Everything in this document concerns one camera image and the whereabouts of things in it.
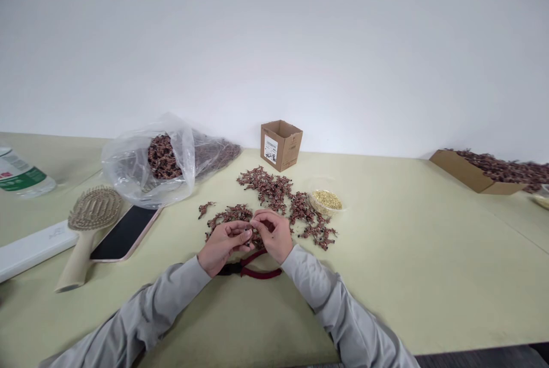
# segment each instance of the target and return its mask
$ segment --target cardboard box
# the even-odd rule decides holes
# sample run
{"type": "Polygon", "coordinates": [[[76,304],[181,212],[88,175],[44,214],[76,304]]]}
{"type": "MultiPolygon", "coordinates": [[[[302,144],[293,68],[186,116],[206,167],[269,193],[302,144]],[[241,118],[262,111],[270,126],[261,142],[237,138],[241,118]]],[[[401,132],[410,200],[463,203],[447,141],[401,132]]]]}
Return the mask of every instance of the cardboard box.
{"type": "Polygon", "coordinates": [[[512,195],[528,186],[527,184],[495,182],[488,176],[485,176],[482,169],[471,165],[467,159],[459,156],[454,151],[436,151],[431,156],[430,161],[443,168],[454,178],[459,179],[477,193],[512,195]]]}
{"type": "Polygon", "coordinates": [[[297,163],[303,131],[277,120],[261,125],[261,149],[263,159],[282,172],[297,163]]]}

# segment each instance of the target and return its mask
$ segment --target clear plastic bag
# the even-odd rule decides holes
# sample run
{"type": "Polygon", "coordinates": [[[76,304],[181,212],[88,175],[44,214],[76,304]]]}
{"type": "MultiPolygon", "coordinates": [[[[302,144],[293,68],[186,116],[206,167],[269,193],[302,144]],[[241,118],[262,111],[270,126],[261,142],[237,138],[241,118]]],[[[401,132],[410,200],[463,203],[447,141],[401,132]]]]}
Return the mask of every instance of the clear plastic bag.
{"type": "Polygon", "coordinates": [[[103,147],[101,163],[106,178],[122,197],[133,205],[158,209],[190,196],[197,180],[209,178],[241,152],[240,146],[224,138],[204,135],[166,113],[142,129],[109,141],[103,147]],[[149,146],[155,137],[166,133],[182,175],[157,179],[148,161],[149,146]]]}

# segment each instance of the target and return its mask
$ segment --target person's left hand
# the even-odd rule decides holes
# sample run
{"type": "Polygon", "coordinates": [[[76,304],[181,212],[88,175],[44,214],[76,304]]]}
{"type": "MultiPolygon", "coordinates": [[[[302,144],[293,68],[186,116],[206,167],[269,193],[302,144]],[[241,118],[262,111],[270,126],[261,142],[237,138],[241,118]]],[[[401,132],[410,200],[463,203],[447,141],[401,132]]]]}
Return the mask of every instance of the person's left hand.
{"type": "Polygon", "coordinates": [[[225,266],[233,252],[249,252],[254,249],[253,243],[250,243],[250,246],[244,245],[251,237],[250,222],[233,221],[220,224],[198,253],[198,263],[210,278],[213,278],[225,266]]]}

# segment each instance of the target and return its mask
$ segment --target black pliers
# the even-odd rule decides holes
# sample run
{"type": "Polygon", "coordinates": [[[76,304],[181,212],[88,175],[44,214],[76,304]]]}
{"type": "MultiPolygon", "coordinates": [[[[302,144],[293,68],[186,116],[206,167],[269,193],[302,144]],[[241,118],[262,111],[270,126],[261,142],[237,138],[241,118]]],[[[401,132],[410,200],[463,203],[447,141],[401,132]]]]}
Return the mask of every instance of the black pliers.
{"type": "Polygon", "coordinates": [[[223,268],[221,268],[221,271],[219,271],[218,275],[227,276],[227,275],[233,275],[233,274],[240,274],[241,277],[243,275],[248,275],[255,279],[270,279],[270,278],[274,278],[275,276],[279,276],[280,274],[282,274],[282,269],[280,268],[274,271],[269,271],[269,272],[256,272],[246,268],[246,265],[248,265],[251,261],[253,261],[258,256],[266,253],[267,253],[266,249],[261,249],[255,252],[254,254],[251,254],[247,258],[241,259],[239,262],[228,263],[223,268]]]}

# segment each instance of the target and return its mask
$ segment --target beige hairbrush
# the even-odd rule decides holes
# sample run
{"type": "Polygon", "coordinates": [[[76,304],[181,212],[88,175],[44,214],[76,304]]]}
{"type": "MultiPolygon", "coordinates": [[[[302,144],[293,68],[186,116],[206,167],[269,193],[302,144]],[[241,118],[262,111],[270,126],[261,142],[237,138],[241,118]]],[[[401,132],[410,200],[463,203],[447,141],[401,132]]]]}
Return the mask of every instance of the beige hairbrush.
{"type": "Polygon", "coordinates": [[[59,277],[56,292],[65,292],[86,283],[93,239],[98,231],[113,226],[118,220],[122,198],[104,186],[84,192],[74,204],[67,221],[70,230],[78,234],[78,242],[59,277]]]}

